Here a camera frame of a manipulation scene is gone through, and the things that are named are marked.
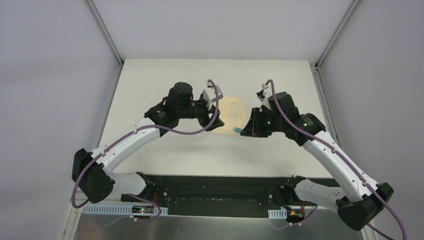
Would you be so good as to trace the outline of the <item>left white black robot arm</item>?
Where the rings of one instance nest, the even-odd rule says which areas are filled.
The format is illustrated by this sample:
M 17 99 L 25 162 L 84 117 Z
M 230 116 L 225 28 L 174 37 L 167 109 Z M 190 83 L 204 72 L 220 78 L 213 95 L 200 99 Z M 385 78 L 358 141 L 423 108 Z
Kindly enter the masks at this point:
M 140 202 L 152 198 L 153 189 L 141 173 L 116 173 L 115 169 L 145 145 L 166 133 L 197 135 L 210 132 L 225 124 L 219 118 L 219 101 L 223 93 L 211 79 L 199 99 L 194 99 L 193 88 L 186 82 L 177 82 L 158 104 L 151 107 L 127 132 L 111 142 L 91 151 L 84 148 L 74 154 L 71 178 L 74 187 L 71 204 L 76 203 L 77 190 L 96 204 L 111 194 L 134 195 Z

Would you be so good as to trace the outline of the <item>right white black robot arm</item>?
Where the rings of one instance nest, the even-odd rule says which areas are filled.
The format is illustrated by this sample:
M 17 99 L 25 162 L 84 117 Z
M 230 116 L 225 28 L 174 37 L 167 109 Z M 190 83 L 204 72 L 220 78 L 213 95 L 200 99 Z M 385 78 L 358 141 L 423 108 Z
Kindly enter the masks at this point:
M 329 187 L 303 176 L 293 176 L 281 189 L 272 193 L 273 201 L 286 209 L 300 201 L 325 207 L 355 231 L 362 230 L 384 209 L 394 190 L 386 182 L 378 183 L 364 173 L 350 158 L 341 158 L 342 150 L 312 113 L 300 114 L 292 97 L 284 92 L 276 96 L 264 90 L 257 92 L 260 107 L 251 110 L 241 136 L 267 138 L 284 133 L 312 156 L 335 179 L 338 186 Z

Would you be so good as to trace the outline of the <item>green white glue stick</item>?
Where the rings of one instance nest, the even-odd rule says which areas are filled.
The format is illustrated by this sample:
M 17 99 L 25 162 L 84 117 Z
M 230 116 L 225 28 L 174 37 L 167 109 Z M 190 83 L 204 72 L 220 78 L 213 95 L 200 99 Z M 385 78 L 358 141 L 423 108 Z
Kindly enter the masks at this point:
M 234 127 L 234 128 L 233 128 L 233 131 L 234 131 L 235 133 L 240 134 L 243 130 L 242 130 L 241 128 L 239 128 L 239 127 Z

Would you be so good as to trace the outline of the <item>cream paper envelope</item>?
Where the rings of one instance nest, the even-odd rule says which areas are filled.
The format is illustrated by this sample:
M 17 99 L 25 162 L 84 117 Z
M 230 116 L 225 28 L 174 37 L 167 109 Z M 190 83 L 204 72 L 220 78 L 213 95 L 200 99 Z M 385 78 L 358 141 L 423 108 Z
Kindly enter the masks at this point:
M 239 97 L 225 96 L 219 100 L 219 118 L 224 122 L 224 126 L 218 127 L 211 132 L 214 134 L 239 135 L 235 128 L 244 127 L 247 116 L 246 109 Z

